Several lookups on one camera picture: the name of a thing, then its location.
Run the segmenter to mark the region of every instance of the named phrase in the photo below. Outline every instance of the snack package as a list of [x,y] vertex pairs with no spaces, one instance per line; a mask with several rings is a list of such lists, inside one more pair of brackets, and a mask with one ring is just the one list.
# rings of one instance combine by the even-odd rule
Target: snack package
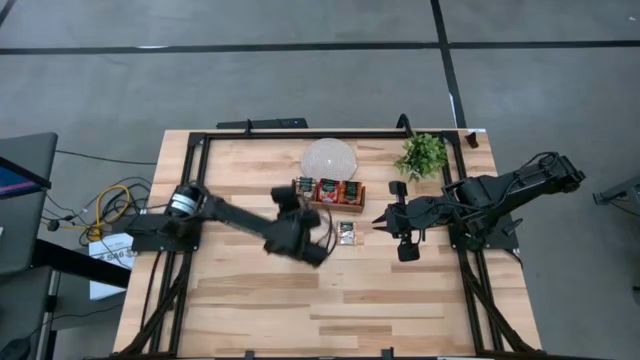
[[340,193],[340,182],[330,179],[320,179],[318,184],[318,199],[324,203],[335,204],[338,202],[338,195]]
[[360,205],[362,203],[362,183],[343,181],[338,199],[340,204]]
[[313,201],[316,193],[316,181],[312,178],[299,177],[296,179],[296,194],[302,196],[307,201]]
[[356,244],[356,224],[349,221],[338,223],[338,242],[340,245]]

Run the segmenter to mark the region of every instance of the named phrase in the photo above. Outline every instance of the wooden table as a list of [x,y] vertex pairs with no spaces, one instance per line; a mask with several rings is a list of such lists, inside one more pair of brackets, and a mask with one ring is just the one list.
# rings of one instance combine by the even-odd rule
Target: wooden table
[[[165,133],[150,205],[166,203],[180,182],[188,134]],[[300,176],[300,159],[311,142],[215,140],[205,184],[232,204],[274,217],[277,209],[269,191]],[[392,166],[403,153],[402,141],[346,142],[358,161],[353,179],[367,186],[367,199],[361,215],[334,213],[334,218],[357,222],[357,246],[339,245],[319,269],[313,269],[267,255],[263,241],[251,235],[207,223],[194,256],[179,356],[243,356],[245,350],[255,350],[258,356],[379,356],[381,349],[391,346],[397,356],[474,354],[458,259],[446,229],[428,231],[420,245],[421,259],[409,263],[397,260],[397,240],[372,229],[371,221],[395,201],[388,182],[407,180]],[[478,142],[477,149],[462,144],[468,175],[495,175],[487,135],[479,133]],[[455,164],[451,153],[449,159]],[[455,168],[452,174],[455,180]],[[410,183],[410,198],[441,195],[442,185],[441,176]],[[155,253],[145,253],[136,259],[116,351],[139,330],[154,258]],[[486,251],[486,258],[498,308],[526,342],[539,347],[520,265],[500,250]],[[154,296],[162,267],[158,266]],[[478,308],[485,347],[491,348],[486,314]],[[169,312],[161,350],[167,349],[172,319]]]

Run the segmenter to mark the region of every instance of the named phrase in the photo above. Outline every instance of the potted plant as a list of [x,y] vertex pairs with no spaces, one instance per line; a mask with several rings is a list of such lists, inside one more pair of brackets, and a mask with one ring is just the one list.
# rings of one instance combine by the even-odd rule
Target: potted plant
[[402,148],[407,153],[398,159],[394,166],[401,175],[409,175],[409,182],[419,182],[427,176],[435,177],[435,174],[447,165],[447,151],[444,145],[429,134],[414,134],[404,141]]

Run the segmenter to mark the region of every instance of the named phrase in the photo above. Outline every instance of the monitor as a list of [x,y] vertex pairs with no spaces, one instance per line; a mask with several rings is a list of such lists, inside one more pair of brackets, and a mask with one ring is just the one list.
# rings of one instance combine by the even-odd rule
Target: monitor
[[31,194],[50,188],[49,181],[0,157],[0,199]]

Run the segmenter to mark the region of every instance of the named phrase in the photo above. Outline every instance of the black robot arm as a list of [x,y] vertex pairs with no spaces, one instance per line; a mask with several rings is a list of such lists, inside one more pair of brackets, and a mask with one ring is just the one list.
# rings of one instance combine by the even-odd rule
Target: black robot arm
[[325,245],[311,242],[310,230],[321,224],[318,212],[300,203],[293,186],[273,188],[271,197],[280,209],[275,220],[231,205],[197,183],[180,185],[165,211],[172,220],[162,231],[179,238],[197,222],[220,221],[263,238],[268,253],[320,266],[329,256],[331,239]]
[[[420,255],[417,244],[411,241],[413,230],[455,225],[469,239],[469,244],[479,244],[495,230],[502,216],[540,195],[572,192],[583,179],[582,171],[566,156],[546,152],[534,156],[516,171],[498,177],[483,175],[462,179],[443,187],[443,196],[422,196],[406,204],[406,185],[391,182],[390,191],[398,200],[374,222],[386,221],[386,227],[376,229],[400,239],[401,261],[417,260]],[[518,224],[514,222],[500,230],[510,233]]]

